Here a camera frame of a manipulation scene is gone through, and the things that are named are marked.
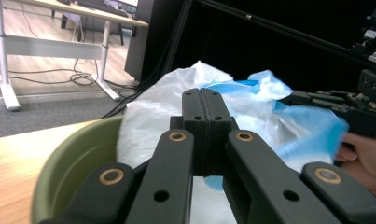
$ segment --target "plastic bag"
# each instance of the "plastic bag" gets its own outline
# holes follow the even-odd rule
[[[292,90],[270,71],[253,74],[245,81],[234,81],[230,75],[197,62],[190,68],[177,69],[165,75],[128,104],[118,138],[118,161],[134,168],[150,159],[160,136],[169,130],[170,116],[182,115],[182,93],[193,88],[220,92],[239,128],[259,134],[272,149],[276,152],[279,149],[286,164],[296,170],[306,162],[318,161],[318,158],[330,162],[338,147],[338,142],[333,140],[340,139],[342,130],[346,129],[345,122],[318,110],[316,116],[322,116],[318,118],[331,116],[333,119],[328,124],[337,121],[340,125],[339,129],[335,129],[340,132],[330,132],[334,136],[328,141],[328,133],[322,136],[320,131],[329,127],[318,127],[317,132],[312,133],[313,125],[307,129],[304,122],[300,122],[304,119],[293,119],[295,115],[299,117],[299,111],[294,114],[288,106],[276,102]],[[323,145],[307,145],[316,144],[319,136],[323,137],[320,141],[327,141],[326,146],[330,149],[323,148]],[[297,153],[293,151],[294,147],[298,149]],[[312,150],[318,150],[323,157],[310,157]],[[190,223],[236,223],[225,193],[215,189],[219,179],[206,180],[199,176],[193,178]]]

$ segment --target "computer monitor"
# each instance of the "computer monitor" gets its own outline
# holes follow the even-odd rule
[[[130,5],[132,7],[138,6],[138,0],[118,0],[118,1],[127,5]]]

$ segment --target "black cable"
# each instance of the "black cable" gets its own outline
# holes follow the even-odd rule
[[[25,17],[25,14],[24,14],[25,11],[24,11],[23,4],[21,4],[21,8],[22,8],[22,10],[21,10],[22,15],[27,20],[27,18]],[[31,30],[31,25],[30,25],[30,22],[28,20],[27,20],[27,23],[28,23],[28,26],[29,26],[31,33],[33,33],[37,37],[37,35]],[[51,70],[34,71],[34,72],[18,72],[18,71],[8,70],[8,72],[9,73],[15,73],[15,74],[39,74],[39,73],[48,73],[48,72],[56,72],[56,71],[73,71],[75,73],[72,76],[70,76],[69,80],[60,81],[60,82],[42,82],[42,81],[37,81],[37,80],[24,78],[24,77],[10,77],[10,78],[16,78],[16,79],[21,79],[21,80],[25,80],[25,81],[31,81],[31,82],[39,83],[39,84],[63,84],[63,83],[68,83],[68,82],[74,82],[78,86],[89,86],[89,85],[92,85],[93,83],[95,83],[96,80],[93,80],[91,78],[90,74],[82,73],[82,72],[79,72],[79,71],[76,70],[77,61],[74,64],[74,69],[51,69]],[[96,71],[98,71],[97,62],[95,62],[95,67],[96,67]],[[86,79],[86,80],[89,81],[89,83],[78,82],[78,80],[80,80],[80,79]]]
[[[30,30],[30,32],[36,36],[36,38],[38,38],[38,36],[34,33],[34,31],[31,29],[31,24],[30,22],[28,21],[27,17],[25,16],[25,11],[24,11],[24,4],[21,4],[21,10],[22,10],[22,16],[25,18],[25,20],[27,21],[27,24],[28,24],[28,29]]]
[[[142,81],[140,83],[140,85],[137,87],[138,91],[147,90],[149,87],[154,85],[159,80],[159,78],[161,77],[161,66],[164,63],[166,53],[168,52],[168,50],[171,46],[171,42],[172,42],[172,39],[169,38],[165,47],[164,47],[163,52],[161,53],[161,56],[158,60],[158,63],[156,64],[155,68],[153,69],[153,71],[151,72],[149,77],[147,77],[144,81]]]
[[[112,116],[115,116],[119,113],[121,113],[127,106],[127,103],[135,100],[139,95],[141,95],[141,91],[138,91],[136,92],[135,94],[133,95],[130,95],[128,97],[125,97],[123,100],[120,101],[120,103],[118,103],[117,106],[115,106],[115,108],[113,108],[111,111],[109,111],[106,115],[104,115],[102,117],[102,119],[105,119],[105,118],[110,118]]]
[[[94,43],[95,41],[95,37],[94,37],[94,32],[95,32],[95,24],[94,24],[94,18],[92,18],[92,43]]]
[[[2,8],[6,9],[6,10],[12,10],[12,11],[18,11],[18,12],[27,12],[27,13],[38,15],[38,16],[42,16],[42,17],[50,17],[52,19],[58,19],[58,20],[62,20],[63,19],[61,17],[52,17],[52,16],[49,16],[47,14],[36,13],[36,12],[33,12],[33,11],[21,11],[20,9],[16,9],[16,8],[12,8],[12,7],[2,7]]]
[[[118,84],[118,83],[115,83],[115,82],[110,81],[110,80],[108,80],[108,79],[104,79],[104,81],[107,82],[108,84],[113,85],[113,86],[121,87],[121,88],[126,88],[126,89],[128,89],[128,88],[134,89],[134,88],[136,87],[136,86],[134,86],[134,85],[123,85],[123,84]]]

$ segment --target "desk leg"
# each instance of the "desk leg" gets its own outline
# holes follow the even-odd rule
[[[17,100],[16,94],[13,91],[12,84],[10,83],[9,76],[7,73],[7,54],[5,52],[5,38],[6,34],[4,31],[4,17],[2,12],[2,0],[0,0],[0,64],[1,64],[1,75],[0,75],[0,89],[2,96],[9,111],[19,111],[20,104]]]
[[[97,84],[103,88],[103,90],[108,93],[108,95],[114,100],[118,101],[120,100],[120,96],[115,93],[108,84],[104,81],[104,73],[105,73],[105,65],[106,65],[106,57],[108,54],[108,42],[109,42],[109,35],[110,35],[110,21],[105,22],[105,28],[104,28],[104,39],[103,39],[103,45],[101,48],[101,63],[100,63],[100,71],[98,71],[98,76],[93,75],[92,77],[97,81]]]

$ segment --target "screw hole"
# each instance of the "screw hole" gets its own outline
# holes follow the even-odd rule
[[[163,203],[168,200],[170,195],[165,190],[159,190],[153,195],[153,199],[158,203]]]
[[[180,133],[173,134],[173,139],[181,139],[183,136]]]
[[[254,140],[254,136],[250,133],[237,133],[236,137],[240,141],[244,141],[244,142],[250,142],[250,141]]]
[[[289,201],[292,202],[297,202],[299,200],[299,195],[289,189],[284,191],[284,197],[286,197]]]
[[[327,168],[316,168],[314,173],[316,177],[328,184],[340,184],[342,182],[340,175]]]
[[[103,185],[114,185],[123,179],[124,173],[118,168],[111,168],[101,173],[99,181]]]

